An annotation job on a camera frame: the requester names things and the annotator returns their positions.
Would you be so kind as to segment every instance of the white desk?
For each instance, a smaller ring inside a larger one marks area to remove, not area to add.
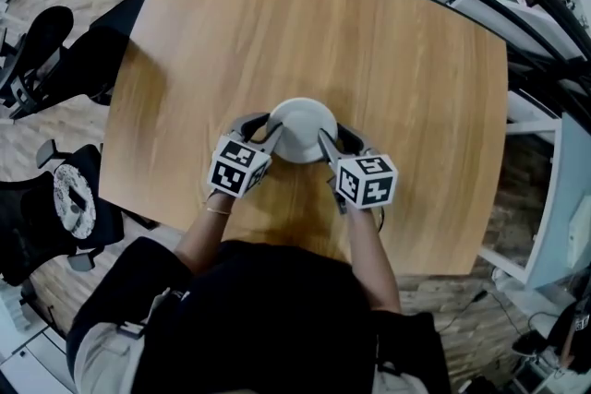
[[[535,289],[570,276],[591,261],[588,245],[574,268],[567,264],[569,222],[582,197],[591,194],[591,136],[566,113],[562,119],[507,125],[508,135],[530,133],[553,133],[554,154],[546,205],[527,264],[522,267],[485,246],[478,254]]]
[[[10,358],[13,353],[47,328],[47,324],[27,304],[22,307],[25,317],[31,322],[25,331],[15,329],[14,323],[7,316],[0,316],[0,362]]]

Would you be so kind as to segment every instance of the forearm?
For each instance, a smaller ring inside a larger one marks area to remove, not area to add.
[[[400,314],[398,285],[371,211],[347,204],[347,224],[353,273],[366,292],[371,309]]]
[[[235,199],[226,194],[218,193],[211,196],[176,246],[175,255],[193,274],[199,274],[211,267],[229,218],[229,215],[215,213],[207,208],[230,212],[234,202]]]
[[[574,332],[576,331],[576,320],[573,320],[569,333],[562,345],[561,367],[567,369],[573,362],[574,356],[571,355],[571,346],[573,345]]]

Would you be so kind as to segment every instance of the wrist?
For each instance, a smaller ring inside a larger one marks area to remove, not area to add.
[[[371,209],[358,209],[349,201],[346,203],[347,206],[347,219],[352,225],[371,225],[376,226],[376,220]]]
[[[214,194],[211,194],[206,201],[208,208],[222,212],[231,212],[234,203],[235,197],[229,196],[223,192],[215,192]]]

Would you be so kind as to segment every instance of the wooden table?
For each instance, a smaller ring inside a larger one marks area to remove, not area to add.
[[[392,156],[381,235],[395,270],[469,272],[501,168],[505,43],[429,0],[146,0],[115,85],[101,197],[185,230],[219,135],[298,96]],[[275,158],[226,237],[347,259],[330,176]]]

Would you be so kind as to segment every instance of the black office chair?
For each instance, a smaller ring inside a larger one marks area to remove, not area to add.
[[[13,82],[18,108],[10,118],[18,120],[77,95],[109,105],[127,41],[126,35],[109,27],[90,29],[44,78],[35,84]]]
[[[63,53],[64,40],[72,31],[74,16],[64,6],[44,10],[30,26],[16,46],[17,53],[6,58],[0,73],[0,99],[5,107],[12,107],[18,97],[16,90],[32,88],[38,80],[37,70],[56,52]]]
[[[21,284],[36,268],[59,255],[67,255],[74,270],[91,270],[94,258],[104,247],[124,237],[121,211],[98,196],[99,151],[87,145],[72,154],[48,157],[50,148],[47,143],[40,148],[38,165],[52,158],[66,158],[62,164],[77,168],[89,184],[96,220],[84,240],[75,238],[64,228],[55,211],[51,173],[29,181],[0,183],[0,273],[13,286]]]

